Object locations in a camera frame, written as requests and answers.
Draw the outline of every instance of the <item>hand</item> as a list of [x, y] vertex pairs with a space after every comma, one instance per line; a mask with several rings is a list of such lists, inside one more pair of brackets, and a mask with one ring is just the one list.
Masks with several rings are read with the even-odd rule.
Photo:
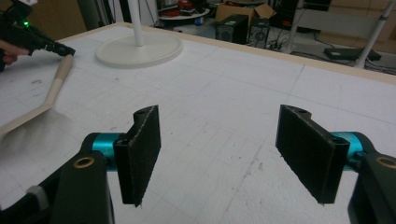
[[4, 52], [4, 56], [1, 60], [3, 60], [6, 65], [12, 65], [15, 63], [18, 60], [19, 55], [27, 55], [29, 53], [28, 49], [19, 48], [4, 40], [0, 40], [0, 49]]

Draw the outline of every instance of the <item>black tool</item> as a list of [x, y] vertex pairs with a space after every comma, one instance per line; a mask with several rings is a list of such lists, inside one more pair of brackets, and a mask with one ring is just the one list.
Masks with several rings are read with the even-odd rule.
[[396, 159], [377, 152], [364, 134], [329, 133], [308, 111], [282, 105], [276, 147], [318, 203], [334, 203], [343, 170], [354, 170], [351, 223], [396, 223]]
[[138, 206], [161, 148], [158, 106], [134, 113], [128, 133], [90, 133], [79, 153], [18, 202], [0, 223], [114, 223], [106, 170], [117, 170], [123, 203]]
[[[0, 16], [0, 39], [15, 46], [28, 49], [30, 56], [36, 49], [44, 49], [63, 57], [68, 54], [75, 54], [76, 51], [74, 49], [53, 41], [26, 20], [33, 11], [30, 6], [18, 0], [11, 1], [12, 6]], [[3, 62], [3, 56], [4, 52], [0, 49], [0, 72], [4, 71], [6, 66]]]

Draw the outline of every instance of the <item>white pole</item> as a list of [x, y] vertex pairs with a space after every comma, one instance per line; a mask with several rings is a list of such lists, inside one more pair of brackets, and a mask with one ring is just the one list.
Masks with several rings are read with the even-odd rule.
[[355, 63], [355, 67], [363, 68], [366, 58], [370, 53], [370, 50], [372, 49], [376, 38], [379, 36], [379, 33], [381, 32], [382, 28], [384, 27], [385, 23], [387, 22], [389, 13], [392, 11], [393, 6], [395, 5], [395, 1], [390, 1], [388, 3], [388, 7], [385, 9], [384, 13], [382, 16], [378, 19], [378, 23], [376, 24], [376, 27], [373, 30], [372, 35], [370, 36], [370, 39], [364, 48], [363, 52], [361, 53], [361, 56], [359, 57], [358, 61]]
[[293, 41], [297, 32], [298, 22], [300, 21], [300, 18], [303, 16], [304, 13], [303, 6], [304, 0], [299, 0], [297, 3], [296, 12], [294, 13], [293, 24], [290, 28], [289, 41], [288, 45], [286, 46], [286, 50], [284, 51], [285, 53], [291, 53], [293, 50]]
[[137, 0], [128, 0], [129, 11], [131, 12], [132, 23], [134, 24], [134, 37], [138, 47], [145, 46], [145, 40], [142, 34], [142, 24], [140, 22], [139, 4]]

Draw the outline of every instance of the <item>cardboard box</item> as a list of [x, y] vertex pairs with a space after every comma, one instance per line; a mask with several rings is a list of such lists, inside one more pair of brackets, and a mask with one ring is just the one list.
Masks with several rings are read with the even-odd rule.
[[247, 15], [248, 27], [250, 27], [252, 17], [269, 19], [275, 15], [275, 12], [267, 4], [257, 7], [238, 7], [238, 5], [229, 6], [227, 3], [220, 3], [216, 11], [216, 21], [223, 21], [233, 14]]

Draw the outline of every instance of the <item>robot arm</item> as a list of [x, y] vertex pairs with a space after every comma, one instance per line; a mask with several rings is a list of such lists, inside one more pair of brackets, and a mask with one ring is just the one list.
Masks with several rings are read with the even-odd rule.
[[344, 168], [359, 174], [351, 223], [396, 222], [396, 159], [377, 152], [362, 133], [329, 133], [301, 108], [282, 105], [276, 147], [318, 203], [334, 203]]
[[128, 133], [88, 134], [75, 157], [0, 212], [0, 223], [114, 223], [106, 171], [117, 170], [122, 202], [138, 206], [160, 148], [158, 106], [140, 109]]

